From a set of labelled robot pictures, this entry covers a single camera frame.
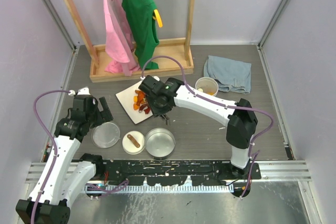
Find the white square plate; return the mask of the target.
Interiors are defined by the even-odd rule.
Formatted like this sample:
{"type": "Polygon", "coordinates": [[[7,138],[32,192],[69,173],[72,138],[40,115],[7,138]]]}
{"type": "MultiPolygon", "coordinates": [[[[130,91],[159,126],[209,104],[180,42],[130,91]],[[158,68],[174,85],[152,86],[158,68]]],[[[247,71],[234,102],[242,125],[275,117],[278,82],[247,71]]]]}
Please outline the white square plate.
{"type": "Polygon", "coordinates": [[[152,112],[145,114],[145,112],[139,112],[138,110],[133,109],[134,104],[134,96],[136,96],[135,90],[138,90],[141,81],[138,81],[134,85],[126,88],[125,90],[117,93],[115,96],[117,97],[118,101],[120,102],[121,106],[125,110],[126,114],[129,116],[131,121],[134,124],[139,124],[144,120],[152,117],[152,112]]]}

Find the blue denim cloth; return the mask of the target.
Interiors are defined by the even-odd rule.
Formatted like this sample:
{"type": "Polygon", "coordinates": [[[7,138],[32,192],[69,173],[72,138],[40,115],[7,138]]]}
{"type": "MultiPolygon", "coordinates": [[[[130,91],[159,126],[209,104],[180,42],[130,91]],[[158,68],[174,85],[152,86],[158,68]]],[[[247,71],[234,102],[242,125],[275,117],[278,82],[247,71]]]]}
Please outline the blue denim cloth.
{"type": "Polygon", "coordinates": [[[250,63],[209,55],[204,64],[203,76],[214,79],[221,92],[251,92],[250,63]]]}

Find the tall metal container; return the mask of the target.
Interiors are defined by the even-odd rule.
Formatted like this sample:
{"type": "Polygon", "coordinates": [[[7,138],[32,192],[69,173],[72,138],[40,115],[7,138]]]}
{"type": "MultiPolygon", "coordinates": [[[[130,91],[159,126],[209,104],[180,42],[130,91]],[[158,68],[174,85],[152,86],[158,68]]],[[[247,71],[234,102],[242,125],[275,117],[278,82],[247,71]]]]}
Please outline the tall metal container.
{"type": "Polygon", "coordinates": [[[219,89],[218,83],[210,77],[199,78],[195,84],[195,89],[197,90],[198,88],[202,88],[204,93],[207,93],[207,92],[215,93],[215,95],[213,96],[217,95],[218,89],[219,89]]]}

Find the metal tongs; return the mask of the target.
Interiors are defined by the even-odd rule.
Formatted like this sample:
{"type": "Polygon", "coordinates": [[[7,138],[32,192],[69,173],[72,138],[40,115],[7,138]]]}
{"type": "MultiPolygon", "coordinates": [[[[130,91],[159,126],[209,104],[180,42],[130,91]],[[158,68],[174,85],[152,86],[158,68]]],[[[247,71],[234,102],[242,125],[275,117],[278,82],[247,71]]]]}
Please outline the metal tongs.
{"type": "Polygon", "coordinates": [[[166,114],[160,115],[160,118],[165,122],[166,125],[170,125],[170,118],[166,114]]]}

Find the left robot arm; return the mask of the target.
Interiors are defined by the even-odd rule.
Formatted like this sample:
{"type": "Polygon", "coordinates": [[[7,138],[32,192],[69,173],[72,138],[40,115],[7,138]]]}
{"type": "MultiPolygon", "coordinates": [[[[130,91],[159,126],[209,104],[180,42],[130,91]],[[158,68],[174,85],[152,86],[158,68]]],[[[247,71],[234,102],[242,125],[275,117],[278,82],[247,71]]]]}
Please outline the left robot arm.
{"type": "Polygon", "coordinates": [[[102,156],[85,153],[75,171],[66,177],[74,154],[90,129],[112,121],[106,99],[75,94],[72,108],[52,136],[53,147],[44,170],[27,199],[20,199],[16,212],[23,223],[67,223],[71,206],[90,180],[106,171],[102,156]]]}

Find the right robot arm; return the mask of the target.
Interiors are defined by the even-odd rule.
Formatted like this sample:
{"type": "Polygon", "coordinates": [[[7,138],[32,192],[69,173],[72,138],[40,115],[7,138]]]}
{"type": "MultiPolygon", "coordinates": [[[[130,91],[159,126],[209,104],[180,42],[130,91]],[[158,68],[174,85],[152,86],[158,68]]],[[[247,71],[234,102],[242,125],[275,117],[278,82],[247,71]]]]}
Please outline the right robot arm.
{"type": "Polygon", "coordinates": [[[249,101],[222,100],[202,93],[183,81],[168,78],[165,82],[158,77],[146,76],[136,84],[116,93],[116,98],[134,124],[146,119],[133,108],[134,96],[142,91],[151,108],[150,115],[165,118],[174,107],[190,109],[203,114],[226,127],[226,141],[232,147],[230,172],[241,179],[249,172],[250,142],[256,132],[258,120],[249,101]]]}

